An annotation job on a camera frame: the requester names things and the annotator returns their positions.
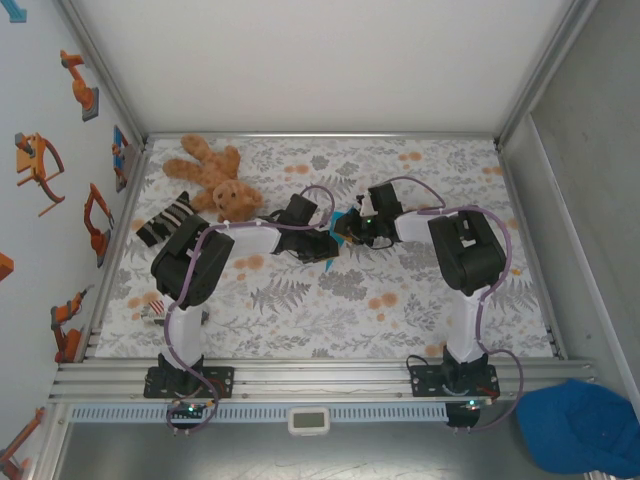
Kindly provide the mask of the floral patterned tablecloth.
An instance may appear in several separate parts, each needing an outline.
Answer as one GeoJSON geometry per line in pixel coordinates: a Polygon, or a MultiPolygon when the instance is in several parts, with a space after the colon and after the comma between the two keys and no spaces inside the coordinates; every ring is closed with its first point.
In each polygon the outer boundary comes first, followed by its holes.
{"type": "MultiPolygon", "coordinates": [[[[303,193],[321,209],[348,209],[367,187],[391,180],[407,209],[476,204],[505,223],[513,242],[508,279],[483,313],[483,343],[521,357],[551,357],[538,290],[503,172],[489,140],[238,138],[240,177],[260,190],[264,212],[303,193]]],[[[291,254],[230,261],[201,331],[209,357],[437,357],[452,326],[451,299],[434,251],[344,245],[332,263],[291,254]]]]}

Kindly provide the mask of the brown plush teddy bear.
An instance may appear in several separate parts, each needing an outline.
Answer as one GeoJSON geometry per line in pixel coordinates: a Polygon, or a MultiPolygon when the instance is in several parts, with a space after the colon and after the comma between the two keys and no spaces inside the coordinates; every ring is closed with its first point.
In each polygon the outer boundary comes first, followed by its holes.
{"type": "Polygon", "coordinates": [[[264,199],[258,190],[239,179],[241,155],[237,148],[228,145],[222,151],[214,151],[197,134],[184,135],[181,145],[196,163],[172,158],[162,169],[169,178],[201,187],[190,200],[192,209],[198,213],[215,213],[219,222],[239,223],[253,219],[264,206],[264,199]]]}

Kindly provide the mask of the black white striped sock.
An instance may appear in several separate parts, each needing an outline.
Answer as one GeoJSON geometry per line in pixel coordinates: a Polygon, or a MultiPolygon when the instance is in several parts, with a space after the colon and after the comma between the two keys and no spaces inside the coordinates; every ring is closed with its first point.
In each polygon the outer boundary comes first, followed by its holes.
{"type": "Polygon", "coordinates": [[[146,246],[152,247],[171,237],[184,220],[194,213],[189,193],[183,191],[168,207],[145,222],[136,235],[146,246]]]}

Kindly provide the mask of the stars and stripes sock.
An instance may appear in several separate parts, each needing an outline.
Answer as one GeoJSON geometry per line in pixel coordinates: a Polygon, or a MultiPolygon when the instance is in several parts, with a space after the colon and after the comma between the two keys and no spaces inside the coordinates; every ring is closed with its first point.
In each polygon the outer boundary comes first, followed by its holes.
{"type": "MultiPolygon", "coordinates": [[[[205,325],[210,316],[210,310],[204,306],[201,311],[201,324],[205,325]]],[[[163,326],[166,318],[164,303],[162,300],[154,300],[145,305],[140,313],[142,321],[149,325],[163,326]]]]}

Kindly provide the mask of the white digital timer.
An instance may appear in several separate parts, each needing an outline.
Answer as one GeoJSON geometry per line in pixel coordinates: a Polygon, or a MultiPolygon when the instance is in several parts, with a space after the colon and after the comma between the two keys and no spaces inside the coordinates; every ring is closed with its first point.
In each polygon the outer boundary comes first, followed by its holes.
{"type": "Polygon", "coordinates": [[[323,436],[330,430],[330,412],[324,406],[293,407],[288,410],[287,419],[292,436],[323,436]]]}

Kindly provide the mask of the blue cap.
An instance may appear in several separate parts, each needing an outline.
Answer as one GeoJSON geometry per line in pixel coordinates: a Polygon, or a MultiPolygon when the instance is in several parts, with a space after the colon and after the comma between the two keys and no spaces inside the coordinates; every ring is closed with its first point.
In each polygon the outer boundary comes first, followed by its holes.
{"type": "Polygon", "coordinates": [[[532,391],[516,418],[534,463],[555,474],[640,476],[640,420],[629,400],[579,380],[532,391]]]}

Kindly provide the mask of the aluminium frame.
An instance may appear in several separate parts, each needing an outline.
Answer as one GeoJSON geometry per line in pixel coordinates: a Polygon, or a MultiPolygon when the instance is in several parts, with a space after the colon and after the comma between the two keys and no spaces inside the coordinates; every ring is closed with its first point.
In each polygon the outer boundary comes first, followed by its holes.
{"type": "MultiPolygon", "coordinates": [[[[130,100],[118,86],[80,0],[52,0],[108,99],[130,130],[138,153],[126,189],[123,211],[112,236],[105,274],[97,303],[83,333],[76,360],[58,368],[48,401],[51,404],[144,403],[144,377],[155,365],[153,358],[106,358],[95,355],[95,347],[115,285],[116,270],[124,255],[128,223],[142,188],[149,152],[156,136],[146,132],[130,100]]],[[[495,357],[501,398],[512,401],[518,390],[531,391],[561,384],[570,378],[595,383],[597,363],[593,359],[526,357],[519,362],[495,357]]],[[[206,360],[211,367],[234,369],[232,401],[235,403],[374,403],[409,402],[413,384],[402,359],[225,359],[206,360]]]]}

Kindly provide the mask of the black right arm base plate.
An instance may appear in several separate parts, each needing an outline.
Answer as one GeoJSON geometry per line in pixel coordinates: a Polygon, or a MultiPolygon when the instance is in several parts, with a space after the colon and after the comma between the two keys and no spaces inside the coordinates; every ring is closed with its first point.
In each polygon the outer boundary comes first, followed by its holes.
{"type": "Polygon", "coordinates": [[[409,374],[414,397],[500,396],[500,386],[493,365],[458,380],[448,379],[443,374],[441,365],[412,365],[409,367],[409,374]]]}

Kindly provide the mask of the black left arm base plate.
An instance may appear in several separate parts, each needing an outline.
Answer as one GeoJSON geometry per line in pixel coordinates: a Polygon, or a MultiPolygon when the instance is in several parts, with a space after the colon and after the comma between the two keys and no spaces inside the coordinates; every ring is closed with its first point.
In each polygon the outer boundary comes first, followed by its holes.
{"type": "MultiPolygon", "coordinates": [[[[234,386],[232,367],[204,367],[201,375],[214,387],[220,398],[230,398],[234,386]]],[[[204,382],[187,371],[151,367],[145,376],[143,397],[149,399],[212,398],[204,382]]]]}

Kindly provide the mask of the blue and orange wall sticker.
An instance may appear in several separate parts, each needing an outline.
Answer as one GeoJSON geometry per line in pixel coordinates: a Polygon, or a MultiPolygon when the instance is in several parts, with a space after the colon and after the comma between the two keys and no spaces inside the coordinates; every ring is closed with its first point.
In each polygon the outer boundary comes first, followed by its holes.
{"type": "Polygon", "coordinates": [[[115,188],[119,193],[124,190],[128,183],[127,174],[125,173],[126,152],[129,142],[120,128],[115,125],[113,127],[113,142],[111,146],[113,170],[115,173],[115,188]]]}

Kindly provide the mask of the orange claw machine wall sticker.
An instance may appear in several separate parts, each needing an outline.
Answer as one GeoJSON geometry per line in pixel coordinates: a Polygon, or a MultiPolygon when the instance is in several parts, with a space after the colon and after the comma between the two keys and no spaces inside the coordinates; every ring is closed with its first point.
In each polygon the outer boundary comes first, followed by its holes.
{"type": "Polygon", "coordinates": [[[39,133],[25,135],[19,132],[15,134],[14,141],[17,149],[16,172],[29,173],[27,177],[17,182],[17,186],[20,187],[33,181],[51,202],[49,206],[38,214],[39,217],[42,217],[65,200],[64,196],[56,195],[49,186],[49,182],[52,179],[65,172],[64,164],[54,145],[39,133]],[[45,155],[47,153],[53,157],[57,166],[57,170],[52,174],[46,172],[45,155]]]}

